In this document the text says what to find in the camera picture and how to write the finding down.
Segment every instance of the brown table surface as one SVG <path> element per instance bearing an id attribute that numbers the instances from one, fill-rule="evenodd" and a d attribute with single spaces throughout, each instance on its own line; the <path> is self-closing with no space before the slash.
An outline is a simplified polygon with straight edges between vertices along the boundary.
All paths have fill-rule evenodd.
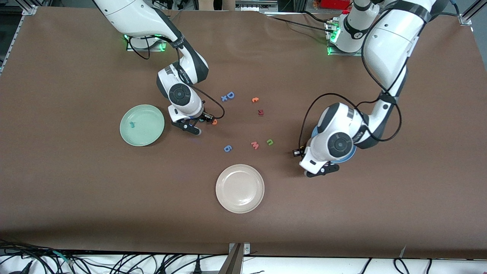
<path id="1" fill-rule="evenodd" d="M 169 125 L 155 84 L 176 60 L 171 48 L 150 60 L 126 52 L 96 9 L 41 7 L 25 19 L 0 78 L 2 237 L 187 253 L 250 242 L 257 254 L 316 256 L 390 257 L 407 245 L 407 257 L 485 258 L 487 78 L 470 27 L 451 17 L 429 23 L 408 63 L 400 134 L 358 150 L 338 173 L 307 179 L 291 150 L 313 99 L 337 92 L 359 102 L 379 92 L 360 58 L 328 56 L 320 31 L 256 12 L 184 11 L 174 22 L 208 61 L 197 86 L 215 98 L 235 93 L 199 137 Z M 316 104 L 304 139 L 336 101 Z M 119 134 L 138 104 L 166 117 L 147 147 Z M 394 113 L 384 136 L 396 125 Z M 242 215 L 215 195 L 220 172 L 239 163 L 265 182 L 260 206 Z"/>

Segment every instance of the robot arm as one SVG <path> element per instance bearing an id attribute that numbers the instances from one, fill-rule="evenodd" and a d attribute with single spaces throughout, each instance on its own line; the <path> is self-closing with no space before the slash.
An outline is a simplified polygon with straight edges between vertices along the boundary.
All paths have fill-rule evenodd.
<path id="1" fill-rule="evenodd" d="M 366 149 L 375 146 L 407 78 L 404 65 L 411 55 L 418 34 L 429 20 L 434 0 L 410 0 L 385 3 L 385 14 L 370 31 L 363 45 L 363 56 L 382 90 L 370 115 L 359 113 L 342 103 L 335 103 L 322 113 L 318 133 L 306 144 L 300 166 L 308 177 L 337 170 L 334 161 L 353 153 L 353 146 Z"/>
<path id="2" fill-rule="evenodd" d="M 204 112 L 203 102 L 191 88 L 206 79 L 208 64 L 188 43 L 184 35 L 160 10 L 153 9 L 143 0 L 94 0 L 98 9 L 121 33 L 131 37 L 164 37 L 163 40 L 183 56 L 157 75 L 157 86 L 171 102 L 169 115 L 172 124 L 199 135 L 201 130 L 189 120 L 203 119 L 212 122 L 214 117 Z"/>

